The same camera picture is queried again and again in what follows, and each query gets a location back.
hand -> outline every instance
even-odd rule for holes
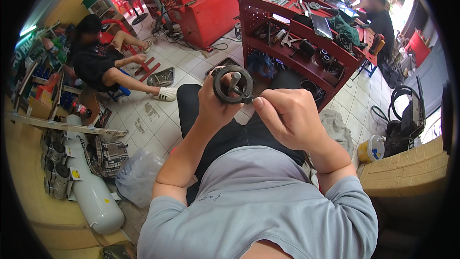
[[[203,87],[198,92],[200,101],[200,111],[196,121],[202,124],[212,132],[219,131],[222,127],[229,124],[235,114],[244,106],[240,104],[225,104],[219,101],[214,94],[213,90],[213,76],[212,71],[204,81]],[[222,78],[222,83],[228,85],[231,81],[232,73],[227,73]],[[229,96],[238,97],[235,93],[231,92]]]
[[[253,105],[273,137],[289,149],[317,153],[327,144],[329,136],[309,91],[266,89]]]
[[[145,54],[136,54],[134,56],[131,56],[132,57],[132,61],[137,63],[137,64],[141,64],[141,63],[144,63],[147,59],[147,56]]]

red tool cart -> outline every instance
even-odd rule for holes
[[[303,0],[306,3],[314,2],[319,3],[321,6],[333,9],[334,7],[321,1],[321,0]],[[238,0],[240,7],[240,20],[241,20],[241,32],[243,40],[243,55],[244,64],[247,67],[247,57],[256,49],[264,52],[280,61],[286,66],[296,70],[308,80],[319,86],[325,91],[324,100],[319,103],[318,110],[321,111],[329,101],[332,100],[334,95],[343,87],[347,80],[351,77],[353,72],[358,69],[364,59],[368,59],[371,62],[376,62],[376,56],[371,55],[368,52],[369,47],[372,45],[373,35],[366,30],[358,28],[360,38],[365,38],[365,42],[368,44],[368,48],[361,51],[357,47],[353,46],[353,55],[345,49],[339,47],[335,42],[324,37],[317,36],[314,31],[294,20],[290,20],[295,14],[303,13],[303,9],[298,9],[293,6],[297,0],[290,0],[284,6],[276,3],[268,2],[265,0]],[[333,17],[330,13],[324,9],[313,10],[311,12],[316,15],[323,17]],[[287,19],[288,23],[283,23],[277,20],[276,15],[279,15]],[[278,26],[286,27],[289,30],[289,34],[292,38],[302,38],[309,41],[318,50],[324,49],[338,60],[339,64],[343,66],[343,71],[340,77],[337,79],[331,78],[331,74],[327,72],[323,67],[316,65],[312,62],[311,57],[306,54],[296,53],[293,55],[293,49],[289,48],[286,44],[281,46],[279,42],[276,42],[269,46],[267,44],[267,38],[260,38],[255,36],[254,33],[260,29],[263,25],[267,25],[268,21],[275,23]],[[337,33],[331,30],[333,37],[335,38]],[[293,45],[299,46],[301,41],[293,42]]]

green cloth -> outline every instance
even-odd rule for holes
[[[361,46],[361,41],[359,40],[358,30],[351,27],[348,23],[343,20],[340,15],[336,15],[333,18],[328,18],[329,26],[336,31],[338,34],[345,36],[348,40],[357,47]]]

metal ring tool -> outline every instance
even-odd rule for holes
[[[229,86],[222,84],[221,80],[227,73],[234,72]],[[213,70],[211,75],[214,77],[213,89],[216,97],[226,104],[251,104],[254,101],[253,79],[249,72],[238,65],[228,65],[218,67]],[[238,97],[230,97],[230,92],[234,92]]]

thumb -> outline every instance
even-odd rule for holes
[[[279,135],[286,133],[286,127],[281,122],[278,112],[273,105],[263,97],[256,97],[253,106],[257,111],[262,122],[267,126],[270,133],[278,139]]]

